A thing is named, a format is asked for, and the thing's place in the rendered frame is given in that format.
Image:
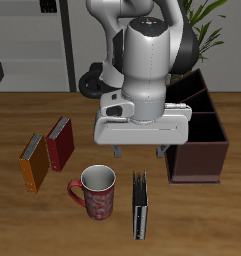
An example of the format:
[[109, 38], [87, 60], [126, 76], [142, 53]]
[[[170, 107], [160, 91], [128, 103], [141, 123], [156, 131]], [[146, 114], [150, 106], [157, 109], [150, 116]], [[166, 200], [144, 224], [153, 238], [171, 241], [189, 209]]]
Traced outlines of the dark brown desk caddy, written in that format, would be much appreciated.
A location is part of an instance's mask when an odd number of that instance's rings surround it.
[[219, 184], [229, 140], [199, 69], [167, 86], [167, 103], [192, 109], [188, 141], [165, 152], [170, 184]]

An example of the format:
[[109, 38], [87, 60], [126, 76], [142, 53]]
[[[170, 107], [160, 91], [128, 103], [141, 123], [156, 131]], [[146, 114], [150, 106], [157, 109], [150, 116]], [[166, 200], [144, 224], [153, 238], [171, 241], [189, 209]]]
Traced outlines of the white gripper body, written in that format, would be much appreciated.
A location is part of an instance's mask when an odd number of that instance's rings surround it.
[[192, 109], [185, 103], [166, 103], [164, 115], [150, 124], [103, 116], [98, 110], [94, 141], [99, 145], [182, 145], [188, 140], [191, 116]]

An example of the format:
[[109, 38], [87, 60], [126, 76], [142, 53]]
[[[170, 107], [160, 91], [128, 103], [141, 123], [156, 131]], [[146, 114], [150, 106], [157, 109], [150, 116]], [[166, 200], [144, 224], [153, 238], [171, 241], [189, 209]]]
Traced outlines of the green pot plant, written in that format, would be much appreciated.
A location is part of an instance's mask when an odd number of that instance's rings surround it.
[[209, 50], [211, 47], [223, 44], [223, 41], [218, 41], [221, 28], [215, 30], [208, 38], [206, 38], [211, 21], [206, 24], [202, 24], [200, 28], [196, 27], [196, 24], [204, 19], [210, 12], [227, 2], [227, 0], [216, 0], [211, 4], [208, 4], [208, 1], [209, 0], [205, 0], [205, 2], [197, 10], [194, 10], [193, 0], [182, 0], [188, 21], [191, 27], [196, 30], [195, 35], [199, 43], [199, 59], [201, 61], [206, 60], [204, 53], [207, 50]]

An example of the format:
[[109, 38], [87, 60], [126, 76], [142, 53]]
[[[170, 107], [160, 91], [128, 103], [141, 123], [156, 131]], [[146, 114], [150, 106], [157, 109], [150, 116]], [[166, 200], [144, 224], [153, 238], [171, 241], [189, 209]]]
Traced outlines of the orange book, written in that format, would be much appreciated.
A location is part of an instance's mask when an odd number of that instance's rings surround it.
[[18, 160], [27, 191], [37, 193], [50, 166], [44, 136], [33, 133]]

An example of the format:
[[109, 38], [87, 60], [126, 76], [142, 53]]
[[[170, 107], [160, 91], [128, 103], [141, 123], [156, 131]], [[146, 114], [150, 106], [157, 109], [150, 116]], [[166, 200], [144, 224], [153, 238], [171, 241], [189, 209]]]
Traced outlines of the red book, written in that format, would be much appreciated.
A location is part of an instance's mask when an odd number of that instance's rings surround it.
[[61, 172], [74, 151], [71, 119], [61, 117], [46, 136], [51, 168]]

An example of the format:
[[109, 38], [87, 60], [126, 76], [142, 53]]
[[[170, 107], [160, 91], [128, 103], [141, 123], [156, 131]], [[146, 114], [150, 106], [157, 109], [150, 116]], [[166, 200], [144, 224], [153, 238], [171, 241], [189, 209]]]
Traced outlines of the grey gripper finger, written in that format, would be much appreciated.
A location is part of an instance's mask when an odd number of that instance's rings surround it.
[[164, 153], [167, 151], [168, 148], [169, 148], [169, 145], [161, 145], [160, 147], [157, 147], [156, 148], [156, 156], [158, 158], [163, 158]]
[[118, 147], [117, 145], [112, 145], [111, 148], [114, 151], [114, 156], [116, 158], [120, 158], [122, 156], [122, 150], [120, 147]]

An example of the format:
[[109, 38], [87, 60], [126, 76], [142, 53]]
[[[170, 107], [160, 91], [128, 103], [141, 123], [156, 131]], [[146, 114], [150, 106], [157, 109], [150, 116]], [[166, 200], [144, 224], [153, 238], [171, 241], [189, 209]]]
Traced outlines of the grey shelf unit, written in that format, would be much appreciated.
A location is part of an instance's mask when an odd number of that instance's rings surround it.
[[74, 92], [68, 0], [0, 0], [0, 92]]

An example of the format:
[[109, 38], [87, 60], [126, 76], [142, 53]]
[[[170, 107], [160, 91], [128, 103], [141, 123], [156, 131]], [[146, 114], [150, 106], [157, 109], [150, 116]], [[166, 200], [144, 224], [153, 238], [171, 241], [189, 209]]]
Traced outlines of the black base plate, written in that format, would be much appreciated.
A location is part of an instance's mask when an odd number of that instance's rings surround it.
[[89, 71], [80, 78], [79, 90], [83, 96], [90, 99], [100, 99], [102, 94], [110, 91], [110, 87], [99, 79], [102, 70], [102, 63], [92, 63]]

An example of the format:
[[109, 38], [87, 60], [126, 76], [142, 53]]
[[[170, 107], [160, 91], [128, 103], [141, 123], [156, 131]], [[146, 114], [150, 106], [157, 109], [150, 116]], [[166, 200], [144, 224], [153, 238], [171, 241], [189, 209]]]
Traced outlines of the red patterned mug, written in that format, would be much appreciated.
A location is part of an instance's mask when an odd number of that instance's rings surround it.
[[[79, 180], [68, 183], [69, 196], [79, 205], [86, 208], [87, 214], [94, 220], [107, 219], [113, 211], [115, 172], [105, 165], [87, 167]], [[73, 191], [79, 187], [84, 193], [81, 199]]]

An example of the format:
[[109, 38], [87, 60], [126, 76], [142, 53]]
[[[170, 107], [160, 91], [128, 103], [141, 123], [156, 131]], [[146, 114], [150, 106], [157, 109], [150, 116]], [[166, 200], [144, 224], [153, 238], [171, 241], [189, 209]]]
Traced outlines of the black striped book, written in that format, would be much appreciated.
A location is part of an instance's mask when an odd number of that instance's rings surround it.
[[144, 240], [146, 235], [148, 213], [148, 198], [146, 172], [133, 173], [133, 238], [135, 240]]

